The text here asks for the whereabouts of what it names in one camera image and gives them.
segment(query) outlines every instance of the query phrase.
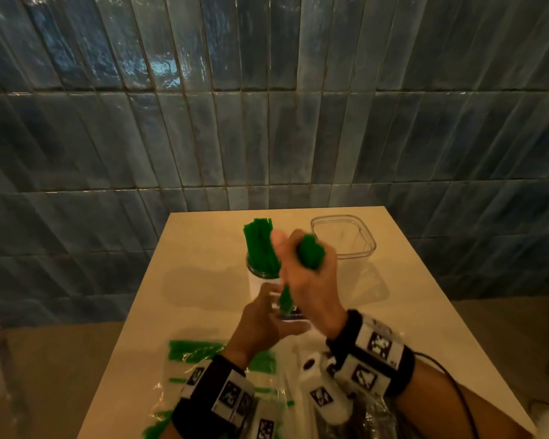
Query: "wristband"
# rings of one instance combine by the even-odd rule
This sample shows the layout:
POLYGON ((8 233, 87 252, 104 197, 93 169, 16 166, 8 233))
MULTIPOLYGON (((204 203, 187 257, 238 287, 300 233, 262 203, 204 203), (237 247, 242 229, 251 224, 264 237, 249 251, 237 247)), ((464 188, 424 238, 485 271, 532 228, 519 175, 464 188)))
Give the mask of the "wristband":
POLYGON ((337 360, 335 377, 366 396, 396 398, 413 377, 413 352, 385 324, 356 310, 327 345, 337 360))
POLYGON ((193 370, 171 420, 183 439, 235 435, 253 399, 254 386, 244 371, 218 355, 193 370))

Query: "person's right hand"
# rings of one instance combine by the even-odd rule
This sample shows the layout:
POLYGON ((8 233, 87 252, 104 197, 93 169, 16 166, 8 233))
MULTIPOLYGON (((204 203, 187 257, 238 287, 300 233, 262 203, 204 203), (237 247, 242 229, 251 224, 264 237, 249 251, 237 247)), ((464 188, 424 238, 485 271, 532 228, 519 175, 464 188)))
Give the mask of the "person's right hand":
POLYGON ((335 249, 318 241, 325 249, 325 258, 318 271, 301 265, 296 248, 305 231, 296 229, 290 237, 274 229, 271 242, 281 263, 280 277, 288 284, 293 302, 324 336, 335 339, 346 323, 348 314, 339 302, 335 249))

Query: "clear plastic container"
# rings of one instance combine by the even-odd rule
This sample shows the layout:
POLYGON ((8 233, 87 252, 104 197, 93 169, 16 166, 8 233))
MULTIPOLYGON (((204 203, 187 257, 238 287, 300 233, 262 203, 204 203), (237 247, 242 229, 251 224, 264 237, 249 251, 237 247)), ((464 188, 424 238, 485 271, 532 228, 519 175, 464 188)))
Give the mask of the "clear plastic container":
POLYGON ((354 215, 323 215, 311 220, 311 231, 333 246, 338 259, 357 259, 372 255, 376 242, 366 224, 354 215))

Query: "hand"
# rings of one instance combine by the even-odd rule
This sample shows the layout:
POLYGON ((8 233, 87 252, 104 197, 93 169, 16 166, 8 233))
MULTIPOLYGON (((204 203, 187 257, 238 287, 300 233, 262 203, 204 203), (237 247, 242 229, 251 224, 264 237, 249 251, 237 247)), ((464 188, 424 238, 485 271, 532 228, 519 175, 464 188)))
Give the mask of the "hand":
POLYGON ((287 238, 284 232, 273 230, 271 242, 281 263, 280 277, 288 284, 293 302, 324 336, 335 339, 344 328, 348 313, 339 302, 338 256, 330 245, 318 241, 325 249, 319 271, 305 268, 297 258, 296 248, 305 231, 296 229, 287 238))
POLYGON ((273 283, 263 283, 256 299, 242 311, 240 323, 222 352, 228 361, 246 369, 256 354, 274 347, 280 339, 308 331, 308 322, 283 322, 272 303, 278 302, 280 289, 273 283))

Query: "tiled wall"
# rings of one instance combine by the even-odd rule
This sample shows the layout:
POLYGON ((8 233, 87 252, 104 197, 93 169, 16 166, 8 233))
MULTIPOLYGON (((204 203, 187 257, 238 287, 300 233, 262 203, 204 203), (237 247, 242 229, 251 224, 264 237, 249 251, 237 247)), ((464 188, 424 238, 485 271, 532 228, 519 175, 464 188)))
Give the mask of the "tiled wall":
POLYGON ((169 212, 385 205, 549 293, 549 0, 0 0, 0 321, 123 319, 169 212))

